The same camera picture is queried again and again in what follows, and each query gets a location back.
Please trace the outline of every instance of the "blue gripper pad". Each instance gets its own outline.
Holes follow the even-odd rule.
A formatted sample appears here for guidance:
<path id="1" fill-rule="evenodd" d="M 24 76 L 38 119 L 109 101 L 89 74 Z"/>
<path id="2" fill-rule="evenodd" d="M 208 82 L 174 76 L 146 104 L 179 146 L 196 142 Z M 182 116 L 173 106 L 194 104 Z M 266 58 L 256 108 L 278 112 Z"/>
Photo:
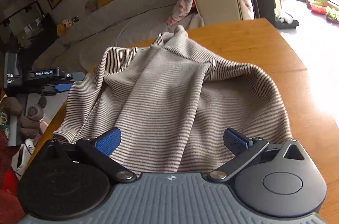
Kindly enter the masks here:
<path id="1" fill-rule="evenodd" d="M 114 127 L 101 136 L 95 138 L 93 142 L 94 147 L 106 156 L 110 156 L 113 151 L 117 149 L 120 143 L 121 131 L 117 127 Z"/>
<path id="2" fill-rule="evenodd" d="M 244 150 L 253 145 L 251 139 L 242 135 L 235 129 L 228 127 L 224 131 L 224 145 L 235 155 L 238 156 Z"/>
<path id="3" fill-rule="evenodd" d="M 55 90 L 59 92 L 66 92 L 69 91 L 72 87 L 73 83 L 67 83 L 67 84 L 58 84 L 55 85 Z"/>

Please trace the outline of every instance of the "gray striped fabric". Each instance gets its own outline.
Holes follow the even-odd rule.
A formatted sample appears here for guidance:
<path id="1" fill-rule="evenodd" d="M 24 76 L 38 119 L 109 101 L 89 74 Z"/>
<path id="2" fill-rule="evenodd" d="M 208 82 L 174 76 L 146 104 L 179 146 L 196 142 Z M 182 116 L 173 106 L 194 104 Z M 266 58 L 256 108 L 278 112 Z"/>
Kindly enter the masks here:
<path id="1" fill-rule="evenodd" d="M 291 137 L 279 91 L 259 67 L 226 60 L 182 26 L 148 48 L 108 48 L 93 74 L 74 83 L 56 138 L 75 143 L 121 129 L 111 158 L 139 172 L 210 171 L 232 158 L 232 127 L 271 143 Z"/>

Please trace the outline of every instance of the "stuffed toy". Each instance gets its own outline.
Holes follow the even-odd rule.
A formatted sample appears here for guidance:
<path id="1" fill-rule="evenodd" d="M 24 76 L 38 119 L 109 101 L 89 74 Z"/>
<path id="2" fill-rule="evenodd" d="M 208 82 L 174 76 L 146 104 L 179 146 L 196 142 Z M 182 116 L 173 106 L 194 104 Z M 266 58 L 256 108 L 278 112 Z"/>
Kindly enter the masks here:
<path id="1" fill-rule="evenodd" d="M 70 27 L 72 27 L 73 21 L 71 19 L 65 19 L 64 21 L 62 21 L 62 24 L 66 29 L 69 29 Z"/>
<path id="2" fill-rule="evenodd" d="M 79 22 L 79 21 L 80 21 L 79 16 L 74 16 L 74 17 L 72 18 L 72 21 L 73 21 L 73 23 Z"/>
<path id="3" fill-rule="evenodd" d="M 66 33 L 66 31 L 67 31 L 67 29 L 66 29 L 66 27 L 64 27 L 63 24 L 57 25 L 57 34 L 58 34 L 59 37 L 64 35 Z"/>

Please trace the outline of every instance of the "wooden table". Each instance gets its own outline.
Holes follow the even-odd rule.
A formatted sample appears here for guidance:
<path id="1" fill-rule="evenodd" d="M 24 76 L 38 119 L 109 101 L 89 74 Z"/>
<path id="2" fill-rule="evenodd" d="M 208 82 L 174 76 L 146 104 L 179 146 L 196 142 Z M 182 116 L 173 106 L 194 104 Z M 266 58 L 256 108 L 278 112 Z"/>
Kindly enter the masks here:
<path id="1" fill-rule="evenodd" d="M 189 37 L 220 56 L 263 68 L 277 84 L 289 115 L 292 134 L 311 156 L 328 185 L 320 215 L 328 223 L 339 219 L 339 130 L 321 112 L 310 94 L 307 69 L 279 32 L 265 19 L 236 21 L 189 30 Z M 149 46 L 153 40 L 138 47 Z M 57 113 L 44 138 L 61 124 L 65 106 Z"/>

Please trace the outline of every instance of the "floor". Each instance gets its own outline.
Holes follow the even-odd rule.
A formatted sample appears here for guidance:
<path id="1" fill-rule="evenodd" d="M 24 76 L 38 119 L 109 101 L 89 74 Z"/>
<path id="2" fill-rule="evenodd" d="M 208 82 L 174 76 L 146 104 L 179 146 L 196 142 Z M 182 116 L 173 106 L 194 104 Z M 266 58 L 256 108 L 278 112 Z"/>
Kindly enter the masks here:
<path id="1" fill-rule="evenodd" d="M 315 102 L 339 126 L 339 26 L 311 12 L 302 1 L 282 0 L 282 8 L 300 25 L 280 30 L 281 35 L 308 69 Z"/>

